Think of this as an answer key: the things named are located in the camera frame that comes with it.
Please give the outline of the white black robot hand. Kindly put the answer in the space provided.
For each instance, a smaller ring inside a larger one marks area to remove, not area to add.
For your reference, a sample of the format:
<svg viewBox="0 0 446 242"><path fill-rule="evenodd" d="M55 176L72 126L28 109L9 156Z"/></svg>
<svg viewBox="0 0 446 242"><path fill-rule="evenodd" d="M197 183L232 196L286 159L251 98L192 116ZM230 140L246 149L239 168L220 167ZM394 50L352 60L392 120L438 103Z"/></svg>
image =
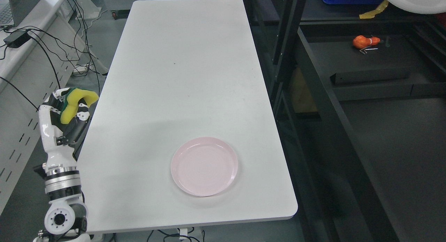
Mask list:
<svg viewBox="0 0 446 242"><path fill-rule="evenodd" d="M60 122L66 94L73 88L76 87L53 91L38 108L40 135L47 154L46 172L54 166L76 166L73 156L75 145L91 120L89 107L90 118L87 122L78 118L73 118L69 124Z"/></svg>

